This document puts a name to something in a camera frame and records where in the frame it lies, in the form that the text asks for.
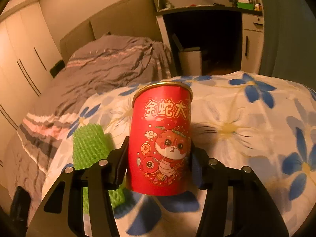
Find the red paper cup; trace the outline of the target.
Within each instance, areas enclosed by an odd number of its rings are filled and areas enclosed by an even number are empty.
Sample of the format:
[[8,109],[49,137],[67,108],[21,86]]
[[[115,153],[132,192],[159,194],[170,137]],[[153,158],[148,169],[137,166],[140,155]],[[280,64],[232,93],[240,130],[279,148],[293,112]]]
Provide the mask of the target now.
[[182,194],[189,181],[191,88],[177,81],[150,84],[134,95],[126,186],[153,196]]

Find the floral white blue duvet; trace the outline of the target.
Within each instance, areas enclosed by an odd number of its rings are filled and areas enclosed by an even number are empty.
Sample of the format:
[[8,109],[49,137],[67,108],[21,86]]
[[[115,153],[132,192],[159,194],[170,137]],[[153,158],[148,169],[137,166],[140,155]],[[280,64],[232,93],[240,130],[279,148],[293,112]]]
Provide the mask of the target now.
[[[225,166],[253,168],[294,235],[315,204],[315,91],[241,71],[178,81],[193,91],[194,144]],[[206,192],[125,196],[114,210],[121,236],[194,236]]]

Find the grey striped blanket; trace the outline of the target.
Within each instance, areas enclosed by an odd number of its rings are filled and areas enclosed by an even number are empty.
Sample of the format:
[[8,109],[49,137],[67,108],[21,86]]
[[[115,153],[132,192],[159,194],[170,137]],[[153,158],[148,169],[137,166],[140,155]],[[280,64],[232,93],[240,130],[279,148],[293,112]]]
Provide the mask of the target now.
[[32,218],[60,172],[72,163],[72,136],[89,122],[109,122],[111,99],[88,103],[116,88],[135,91],[142,84],[168,79],[173,61],[165,44],[149,38],[105,35],[70,57],[25,115],[5,151],[8,193],[22,187],[31,197]]

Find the white bin under desk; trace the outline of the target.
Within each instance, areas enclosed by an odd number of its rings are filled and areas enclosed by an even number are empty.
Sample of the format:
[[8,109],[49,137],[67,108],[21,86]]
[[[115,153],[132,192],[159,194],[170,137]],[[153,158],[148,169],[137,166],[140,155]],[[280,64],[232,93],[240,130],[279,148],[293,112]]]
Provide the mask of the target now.
[[200,47],[183,48],[178,37],[173,34],[172,39],[179,52],[179,62],[183,76],[202,75],[202,53]]

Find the white wardrobe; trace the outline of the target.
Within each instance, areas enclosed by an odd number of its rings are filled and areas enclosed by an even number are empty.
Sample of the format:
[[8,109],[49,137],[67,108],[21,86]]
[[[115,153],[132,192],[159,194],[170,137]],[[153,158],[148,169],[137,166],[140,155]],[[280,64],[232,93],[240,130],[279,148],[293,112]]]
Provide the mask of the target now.
[[2,155],[61,59],[38,2],[1,21]]

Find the blue grey curtain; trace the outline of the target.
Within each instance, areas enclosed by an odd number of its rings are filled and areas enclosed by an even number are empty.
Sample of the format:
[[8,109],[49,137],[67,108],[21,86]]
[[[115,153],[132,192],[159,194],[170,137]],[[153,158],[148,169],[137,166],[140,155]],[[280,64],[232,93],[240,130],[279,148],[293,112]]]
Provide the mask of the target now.
[[315,16],[305,0],[262,0],[259,73],[315,89]]

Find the dark desk with white cabinet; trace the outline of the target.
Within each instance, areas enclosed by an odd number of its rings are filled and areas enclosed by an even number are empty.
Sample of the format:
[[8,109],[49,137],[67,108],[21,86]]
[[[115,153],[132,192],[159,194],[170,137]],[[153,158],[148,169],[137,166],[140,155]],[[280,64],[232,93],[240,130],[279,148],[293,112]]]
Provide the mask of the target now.
[[259,73],[264,43],[261,11],[199,5],[164,9],[157,13],[163,43],[174,59],[173,76],[183,75],[175,34],[183,48],[200,47],[202,75],[234,71]]

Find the green box on desk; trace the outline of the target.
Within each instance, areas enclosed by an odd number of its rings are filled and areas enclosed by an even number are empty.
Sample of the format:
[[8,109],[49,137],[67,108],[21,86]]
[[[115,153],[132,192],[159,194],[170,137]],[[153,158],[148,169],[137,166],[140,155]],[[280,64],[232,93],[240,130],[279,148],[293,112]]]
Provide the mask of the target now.
[[237,0],[237,8],[253,11],[254,5],[250,0]]

